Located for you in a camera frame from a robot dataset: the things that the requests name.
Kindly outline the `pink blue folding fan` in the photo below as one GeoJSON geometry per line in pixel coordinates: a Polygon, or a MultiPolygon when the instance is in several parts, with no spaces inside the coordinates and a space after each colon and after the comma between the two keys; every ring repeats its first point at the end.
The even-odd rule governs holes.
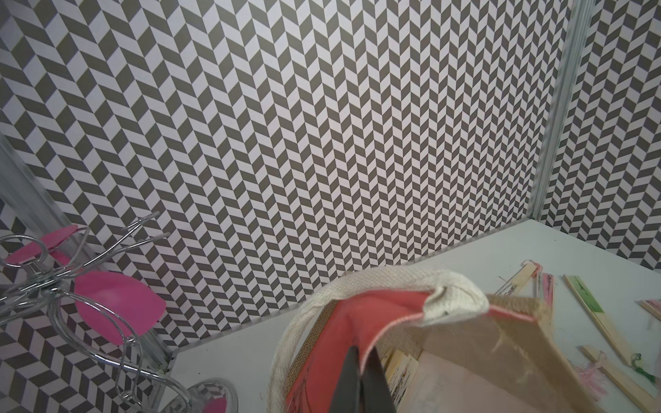
{"type": "Polygon", "coordinates": [[[638,302],[641,308],[652,314],[657,320],[661,320],[661,302],[656,299],[644,299],[638,302]]]}

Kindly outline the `burlap red tote bag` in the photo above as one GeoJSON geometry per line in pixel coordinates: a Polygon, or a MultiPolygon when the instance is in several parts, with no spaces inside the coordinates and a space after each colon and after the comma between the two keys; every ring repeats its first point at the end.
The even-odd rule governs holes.
{"type": "Polygon", "coordinates": [[[289,323],[273,358],[266,408],[328,412],[347,351],[356,346],[361,377],[369,356],[382,366],[394,349],[419,361],[396,412],[597,411],[555,345],[548,318],[539,299],[486,294],[445,269],[405,265],[344,275],[289,323]]]}

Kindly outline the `green folding fan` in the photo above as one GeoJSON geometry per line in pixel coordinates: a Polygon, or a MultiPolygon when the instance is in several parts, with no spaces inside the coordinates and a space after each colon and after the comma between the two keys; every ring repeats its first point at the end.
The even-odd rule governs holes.
{"type": "Polygon", "coordinates": [[[563,279],[621,362],[632,368],[635,373],[645,377],[652,384],[659,385],[660,378],[645,370],[642,354],[633,349],[616,327],[613,319],[604,311],[585,281],[577,275],[564,275],[563,279]]]}

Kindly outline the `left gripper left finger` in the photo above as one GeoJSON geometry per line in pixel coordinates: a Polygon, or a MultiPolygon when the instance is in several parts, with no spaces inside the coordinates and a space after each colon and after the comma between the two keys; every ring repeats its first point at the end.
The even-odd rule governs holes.
{"type": "Polygon", "coordinates": [[[330,402],[329,413],[358,413],[361,408],[361,374],[359,350],[348,349],[338,382],[330,402]]]}

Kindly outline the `black print bamboo fan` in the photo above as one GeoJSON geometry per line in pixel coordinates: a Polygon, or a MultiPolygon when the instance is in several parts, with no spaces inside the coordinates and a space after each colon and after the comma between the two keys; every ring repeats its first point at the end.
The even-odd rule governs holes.
{"type": "Polygon", "coordinates": [[[398,411],[418,371],[419,361],[399,349],[390,351],[381,361],[392,402],[398,411]]]}

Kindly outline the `pink tassel folding fan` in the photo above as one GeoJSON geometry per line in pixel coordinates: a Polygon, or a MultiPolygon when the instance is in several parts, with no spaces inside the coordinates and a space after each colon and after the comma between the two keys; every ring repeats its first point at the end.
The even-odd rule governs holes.
{"type": "Polygon", "coordinates": [[[521,268],[504,285],[500,287],[496,295],[516,296],[525,286],[542,272],[542,265],[537,262],[526,260],[521,264],[521,268]]]}

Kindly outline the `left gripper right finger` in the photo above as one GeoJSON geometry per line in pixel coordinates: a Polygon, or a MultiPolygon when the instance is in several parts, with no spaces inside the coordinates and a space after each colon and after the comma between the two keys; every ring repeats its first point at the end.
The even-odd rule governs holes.
{"type": "Polygon", "coordinates": [[[395,413],[394,401],[378,356],[369,356],[361,377],[364,413],[395,413]]]}

